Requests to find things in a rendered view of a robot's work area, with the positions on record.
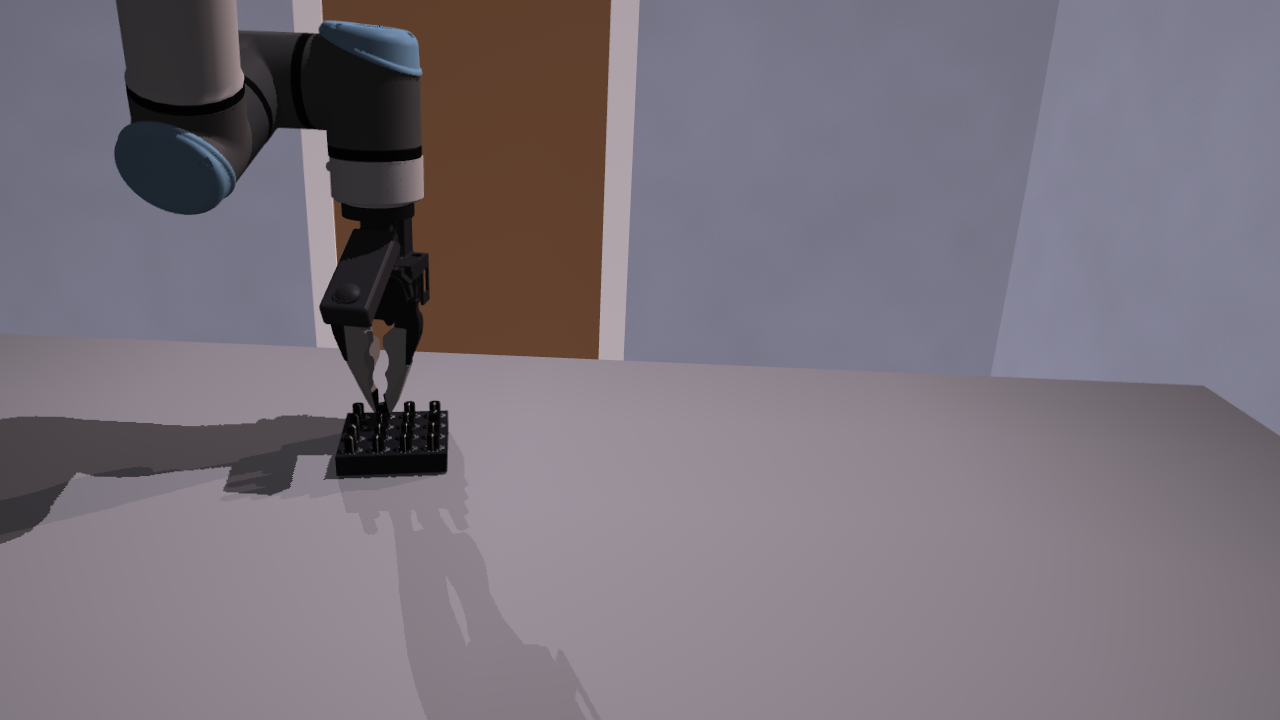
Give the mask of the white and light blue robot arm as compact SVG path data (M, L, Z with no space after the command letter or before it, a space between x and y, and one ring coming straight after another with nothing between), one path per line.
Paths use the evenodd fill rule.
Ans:
M343 20L324 20L320 35L238 29L236 0L116 0L116 12L131 124L114 158L155 208L212 210L276 128L326 129L337 202L422 200L422 70L408 31ZM323 322L370 327L399 251L396 232L353 229Z

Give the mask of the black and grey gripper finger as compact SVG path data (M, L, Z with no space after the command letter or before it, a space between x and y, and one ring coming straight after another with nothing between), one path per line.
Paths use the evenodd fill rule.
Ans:
M379 413L378 388L372 372L380 355L380 341L372 334L372 324L367 328L353 325L332 325L332 332L340 354L355 375L364 397L374 413Z
M392 413L401 398L421 334L422 313L419 310L419 299L408 297L406 311L396 319L394 327L383 336L383 347L389 357L385 372L388 387L383 395L387 413Z

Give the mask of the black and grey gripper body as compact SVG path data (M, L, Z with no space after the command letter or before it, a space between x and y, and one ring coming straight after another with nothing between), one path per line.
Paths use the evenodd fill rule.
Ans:
M430 299L429 258L428 252L413 252L413 202L402 208L353 208L340 202L340 208L342 217L360 222L360 229L390 231L396 232L399 238L401 251L374 319L384 320L387 325L392 325L406 311L408 297L419 299L421 305L426 304ZM425 270L425 291L422 270Z

